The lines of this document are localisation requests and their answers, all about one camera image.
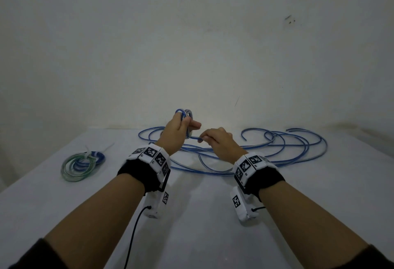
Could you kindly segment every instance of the left hand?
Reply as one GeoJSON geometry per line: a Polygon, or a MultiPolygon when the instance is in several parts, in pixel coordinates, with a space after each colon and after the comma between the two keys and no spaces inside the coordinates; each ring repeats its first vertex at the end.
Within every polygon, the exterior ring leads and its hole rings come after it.
{"type": "Polygon", "coordinates": [[[181,122],[180,116],[180,112],[174,114],[172,120],[165,126],[159,140],[155,143],[155,145],[164,148],[170,156],[178,152],[182,147],[188,127],[192,130],[201,128],[200,122],[192,120],[191,117],[185,117],[181,122]]]}

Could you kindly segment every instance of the black sleeve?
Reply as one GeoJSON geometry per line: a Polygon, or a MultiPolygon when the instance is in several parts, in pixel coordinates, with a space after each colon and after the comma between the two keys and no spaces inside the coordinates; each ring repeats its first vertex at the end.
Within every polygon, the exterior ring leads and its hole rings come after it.
{"type": "Polygon", "coordinates": [[[44,239],[38,240],[20,260],[9,269],[56,268],[68,269],[57,253],[44,239]]]}
{"type": "Polygon", "coordinates": [[[354,259],[345,265],[336,267],[334,269],[358,269],[358,268],[379,268],[379,269],[392,269],[394,263],[386,259],[383,254],[378,251],[373,245],[368,246],[360,252],[354,259]]]}

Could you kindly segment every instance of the black wrist strap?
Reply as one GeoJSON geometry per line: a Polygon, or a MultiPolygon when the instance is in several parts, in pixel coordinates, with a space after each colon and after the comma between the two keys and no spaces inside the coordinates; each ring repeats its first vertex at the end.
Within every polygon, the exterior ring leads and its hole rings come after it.
{"type": "Polygon", "coordinates": [[[235,175],[234,178],[245,194],[253,194],[259,200],[260,189],[265,189],[280,181],[285,181],[284,177],[275,168],[271,167],[265,167],[255,172],[253,176],[248,179],[245,187],[241,185],[235,175]]]}
{"type": "Polygon", "coordinates": [[[129,174],[136,178],[145,186],[145,193],[156,191],[160,187],[156,172],[149,164],[139,160],[126,160],[126,163],[119,169],[118,174],[129,174]]]}

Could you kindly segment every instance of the right hand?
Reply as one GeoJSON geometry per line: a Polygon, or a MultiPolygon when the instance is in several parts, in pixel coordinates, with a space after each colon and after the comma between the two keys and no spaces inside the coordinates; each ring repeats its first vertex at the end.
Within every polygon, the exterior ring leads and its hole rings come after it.
{"type": "Polygon", "coordinates": [[[220,160],[234,164],[242,155],[247,154],[247,152],[234,141],[233,135],[226,132],[223,127],[205,130],[200,135],[200,138],[212,147],[214,153],[220,160]]]}

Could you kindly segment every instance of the white table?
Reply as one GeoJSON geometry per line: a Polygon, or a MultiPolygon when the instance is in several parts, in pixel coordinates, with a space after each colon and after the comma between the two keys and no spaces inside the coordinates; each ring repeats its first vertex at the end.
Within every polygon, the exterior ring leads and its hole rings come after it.
{"type": "MultiPolygon", "coordinates": [[[[89,129],[0,194],[0,267],[16,262],[35,241],[117,173],[139,144],[138,130],[89,129]],[[107,160],[96,174],[69,183],[63,160],[103,150],[107,160]]],[[[394,259],[394,159],[345,134],[321,132],[329,151],[320,159],[280,170],[287,182],[320,204],[394,259]]],[[[254,135],[255,143],[261,135],[254,135]]],[[[178,160],[197,165],[195,155],[178,160]]],[[[233,177],[171,171],[168,212],[140,218],[129,268],[299,268],[300,264],[266,210],[241,225],[229,196],[233,177]]],[[[123,268],[138,207],[106,268],[123,268]]]]}

